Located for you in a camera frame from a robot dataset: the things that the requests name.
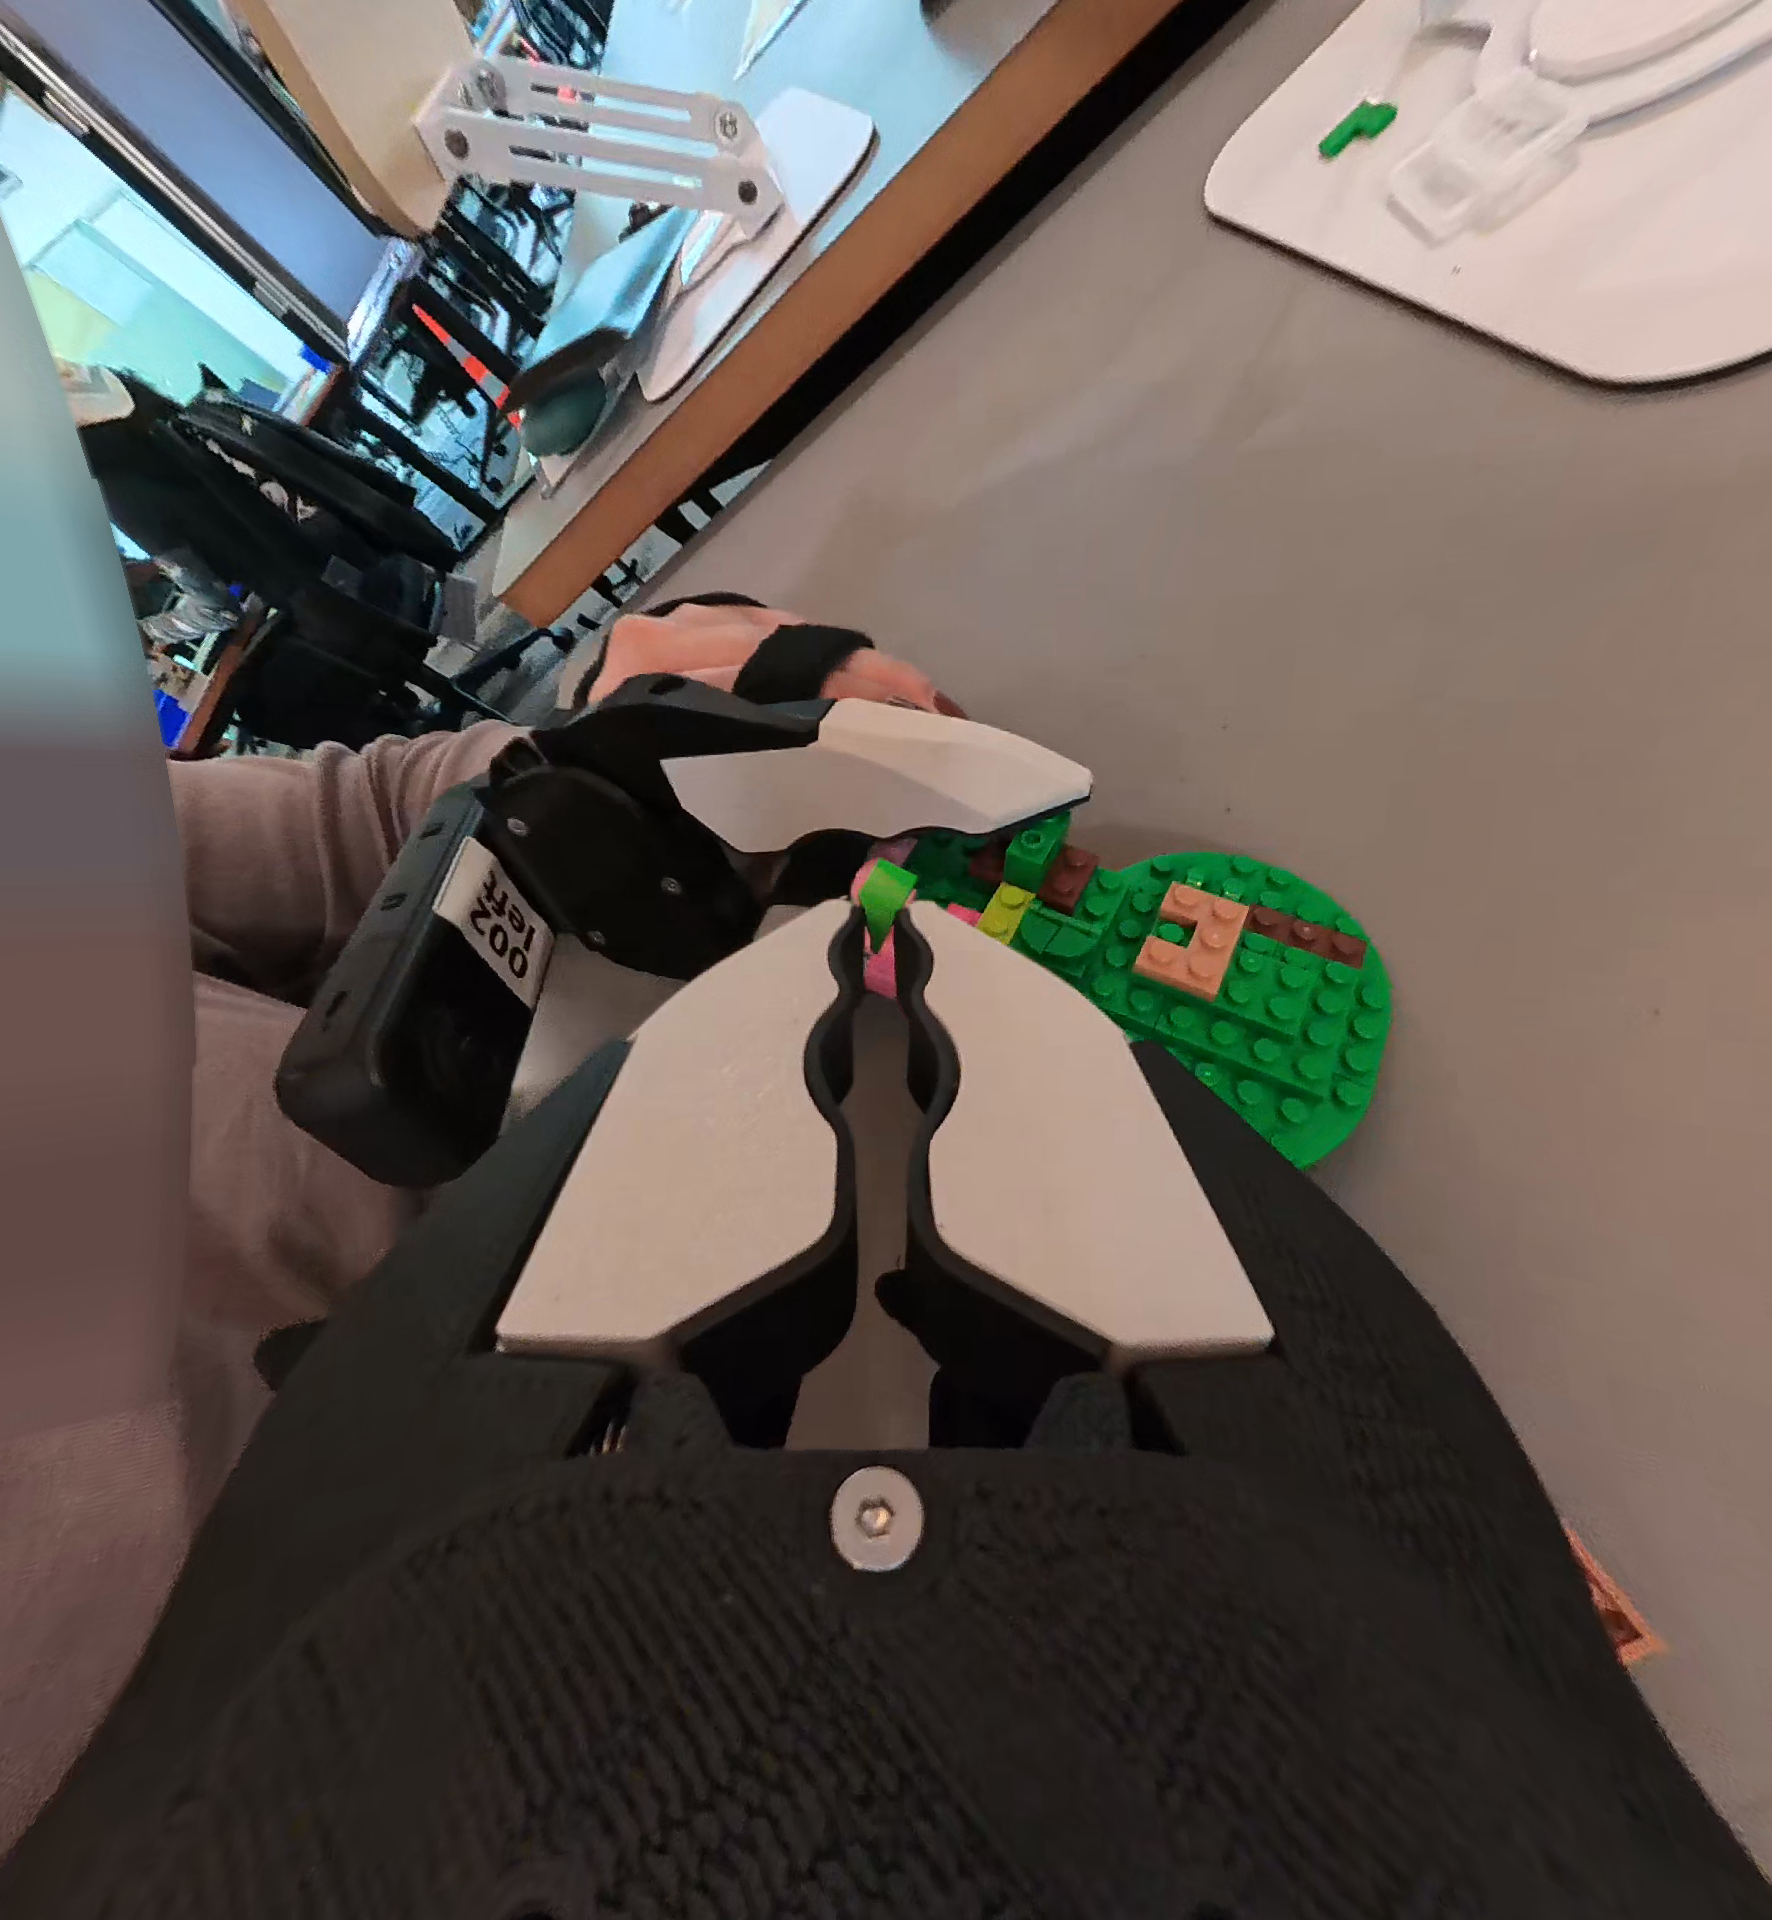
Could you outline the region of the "person's left hand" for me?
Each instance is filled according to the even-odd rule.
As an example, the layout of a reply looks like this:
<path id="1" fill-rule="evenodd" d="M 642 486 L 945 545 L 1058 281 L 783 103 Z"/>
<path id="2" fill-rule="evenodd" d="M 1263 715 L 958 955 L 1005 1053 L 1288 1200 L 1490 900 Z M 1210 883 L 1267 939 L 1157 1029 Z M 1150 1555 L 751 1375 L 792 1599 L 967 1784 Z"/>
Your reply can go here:
<path id="1" fill-rule="evenodd" d="M 574 709 L 590 709 L 641 676 L 691 679 L 728 692 L 782 624 L 777 610 L 740 605 L 690 602 L 622 617 L 610 627 L 599 660 L 588 667 Z"/>

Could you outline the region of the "black office chair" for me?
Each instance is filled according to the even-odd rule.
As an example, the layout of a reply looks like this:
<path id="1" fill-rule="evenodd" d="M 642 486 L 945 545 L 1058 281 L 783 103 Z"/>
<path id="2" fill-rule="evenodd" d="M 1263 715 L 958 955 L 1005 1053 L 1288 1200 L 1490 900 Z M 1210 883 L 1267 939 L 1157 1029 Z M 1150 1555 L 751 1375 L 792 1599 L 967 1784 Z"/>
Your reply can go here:
<path id="1" fill-rule="evenodd" d="M 309 751 L 500 720 L 429 666 L 468 582 L 411 486 L 225 389 L 177 402 L 132 372 L 54 370 L 113 529 L 202 610 L 266 615 L 231 725 Z"/>

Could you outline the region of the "white rounded base plate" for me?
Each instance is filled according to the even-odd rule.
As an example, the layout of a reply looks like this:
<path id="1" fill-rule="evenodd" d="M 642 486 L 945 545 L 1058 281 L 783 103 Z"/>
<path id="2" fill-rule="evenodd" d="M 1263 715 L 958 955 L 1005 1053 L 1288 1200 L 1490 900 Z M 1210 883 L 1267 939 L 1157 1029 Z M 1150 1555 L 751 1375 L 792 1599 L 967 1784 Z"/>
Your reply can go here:
<path id="1" fill-rule="evenodd" d="M 639 393 L 648 404 L 696 372 L 874 154 L 866 113 L 797 85 L 756 113 L 753 125 L 775 182 L 774 214 L 753 233 L 708 213 L 681 242 L 639 362 Z"/>

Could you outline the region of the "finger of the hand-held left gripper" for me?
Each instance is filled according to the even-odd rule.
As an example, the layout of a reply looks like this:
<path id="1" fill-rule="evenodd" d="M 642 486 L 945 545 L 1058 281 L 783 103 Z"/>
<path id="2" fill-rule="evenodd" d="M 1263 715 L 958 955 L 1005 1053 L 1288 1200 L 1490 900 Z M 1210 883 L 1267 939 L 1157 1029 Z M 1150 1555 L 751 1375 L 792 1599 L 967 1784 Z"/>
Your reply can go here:
<path id="1" fill-rule="evenodd" d="M 856 699 L 830 704 L 803 745 L 662 769 L 684 813 L 733 851 L 783 851 L 822 831 L 986 836 L 1090 800 L 1086 765 L 1016 733 Z"/>

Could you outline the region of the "person's left forearm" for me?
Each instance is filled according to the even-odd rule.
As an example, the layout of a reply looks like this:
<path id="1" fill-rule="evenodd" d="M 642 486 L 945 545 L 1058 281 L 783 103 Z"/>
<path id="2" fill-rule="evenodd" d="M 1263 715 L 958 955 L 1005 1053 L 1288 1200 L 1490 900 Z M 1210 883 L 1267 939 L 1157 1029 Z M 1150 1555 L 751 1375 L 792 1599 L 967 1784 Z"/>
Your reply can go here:
<path id="1" fill-rule="evenodd" d="M 334 966 L 431 808 L 529 728 L 168 765 L 196 973 L 292 1003 Z"/>

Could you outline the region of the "dark flat monitor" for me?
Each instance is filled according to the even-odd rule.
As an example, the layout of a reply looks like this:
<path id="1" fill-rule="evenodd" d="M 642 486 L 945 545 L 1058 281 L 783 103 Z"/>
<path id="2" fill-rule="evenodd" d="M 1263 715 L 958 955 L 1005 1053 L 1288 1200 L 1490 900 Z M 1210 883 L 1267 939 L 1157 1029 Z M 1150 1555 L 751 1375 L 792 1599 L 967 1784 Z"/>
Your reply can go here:
<path id="1" fill-rule="evenodd" d="M 367 346 L 413 252 L 196 4 L 0 2 L 0 65 L 305 344 Z"/>

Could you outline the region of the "brown lego piece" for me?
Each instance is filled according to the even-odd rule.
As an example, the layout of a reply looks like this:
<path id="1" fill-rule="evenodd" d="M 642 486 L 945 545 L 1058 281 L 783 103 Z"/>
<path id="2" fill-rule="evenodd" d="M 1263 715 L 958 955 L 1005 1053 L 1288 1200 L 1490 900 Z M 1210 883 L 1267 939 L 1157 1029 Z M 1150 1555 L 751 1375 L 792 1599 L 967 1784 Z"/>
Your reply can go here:
<path id="1" fill-rule="evenodd" d="M 1565 1545 L 1589 1592 L 1594 1618 L 1604 1628 L 1621 1668 L 1639 1668 L 1663 1650 L 1624 1587 L 1601 1565 L 1576 1531 L 1562 1525 Z"/>

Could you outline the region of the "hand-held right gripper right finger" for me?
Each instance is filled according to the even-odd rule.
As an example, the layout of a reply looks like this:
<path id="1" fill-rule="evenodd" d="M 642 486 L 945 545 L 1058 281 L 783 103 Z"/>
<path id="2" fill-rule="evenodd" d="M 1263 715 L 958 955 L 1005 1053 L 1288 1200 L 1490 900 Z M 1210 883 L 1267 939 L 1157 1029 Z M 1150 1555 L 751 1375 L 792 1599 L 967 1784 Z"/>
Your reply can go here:
<path id="1" fill-rule="evenodd" d="M 913 1244 L 1106 1365 L 1266 1350 L 1257 1288 L 1112 1021 L 927 900 L 899 916 L 897 967 L 931 1086 Z"/>

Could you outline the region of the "wood-edged desk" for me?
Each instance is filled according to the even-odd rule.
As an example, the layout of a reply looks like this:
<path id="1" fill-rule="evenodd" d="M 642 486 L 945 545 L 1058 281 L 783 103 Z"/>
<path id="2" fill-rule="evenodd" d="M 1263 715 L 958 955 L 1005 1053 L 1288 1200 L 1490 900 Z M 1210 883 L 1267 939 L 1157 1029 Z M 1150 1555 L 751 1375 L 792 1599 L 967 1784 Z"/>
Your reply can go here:
<path id="1" fill-rule="evenodd" d="M 758 79 L 861 109 L 861 177 L 662 404 L 627 402 L 553 491 L 508 509 L 492 595 L 547 627 L 678 507 L 772 462 L 1239 4 L 806 4 Z"/>

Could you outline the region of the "clear plastic piece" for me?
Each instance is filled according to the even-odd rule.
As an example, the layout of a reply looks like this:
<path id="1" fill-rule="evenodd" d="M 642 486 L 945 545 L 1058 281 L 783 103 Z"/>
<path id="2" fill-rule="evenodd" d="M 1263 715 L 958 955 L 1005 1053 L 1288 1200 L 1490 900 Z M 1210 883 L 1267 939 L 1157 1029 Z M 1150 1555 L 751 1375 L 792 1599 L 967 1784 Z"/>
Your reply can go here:
<path id="1" fill-rule="evenodd" d="M 1589 114 L 1562 83 L 1514 70 L 1475 83 L 1387 175 L 1391 210 L 1430 245 L 1490 230 L 1569 167 Z"/>

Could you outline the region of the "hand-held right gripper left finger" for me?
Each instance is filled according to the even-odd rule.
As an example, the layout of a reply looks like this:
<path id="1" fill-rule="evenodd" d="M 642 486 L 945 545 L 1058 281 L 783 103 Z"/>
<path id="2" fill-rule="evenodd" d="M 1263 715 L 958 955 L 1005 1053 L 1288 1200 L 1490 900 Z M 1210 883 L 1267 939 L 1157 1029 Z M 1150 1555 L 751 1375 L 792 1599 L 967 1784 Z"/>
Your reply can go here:
<path id="1" fill-rule="evenodd" d="M 795 914 L 648 1014 L 496 1320 L 520 1356 L 672 1363 L 789 1288 L 827 1288 L 803 1363 L 852 1314 L 854 1144 L 840 1114 L 867 924 Z"/>

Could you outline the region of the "green lego flower model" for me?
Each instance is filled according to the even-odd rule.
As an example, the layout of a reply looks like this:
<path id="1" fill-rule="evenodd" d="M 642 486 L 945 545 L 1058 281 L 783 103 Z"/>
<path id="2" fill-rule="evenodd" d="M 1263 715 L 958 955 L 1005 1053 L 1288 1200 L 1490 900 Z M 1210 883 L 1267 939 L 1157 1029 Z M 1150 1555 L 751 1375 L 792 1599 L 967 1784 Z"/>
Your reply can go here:
<path id="1" fill-rule="evenodd" d="M 1110 868 L 1069 813 L 879 849 L 931 900 L 1157 1042 L 1271 1148 L 1313 1169 L 1364 1121 L 1393 1027 L 1378 944 L 1270 860 L 1168 852 Z"/>

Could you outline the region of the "white slotted bracket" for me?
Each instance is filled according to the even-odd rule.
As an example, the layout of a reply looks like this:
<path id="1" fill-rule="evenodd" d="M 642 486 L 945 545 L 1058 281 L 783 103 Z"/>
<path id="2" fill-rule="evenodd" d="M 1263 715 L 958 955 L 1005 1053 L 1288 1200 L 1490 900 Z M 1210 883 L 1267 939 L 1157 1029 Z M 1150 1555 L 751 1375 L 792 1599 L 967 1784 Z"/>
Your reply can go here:
<path id="1" fill-rule="evenodd" d="M 714 213 L 760 235 L 782 205 L 750 109 L 511 56 L 451 65 L 416 131 L 445 180 Z"/>

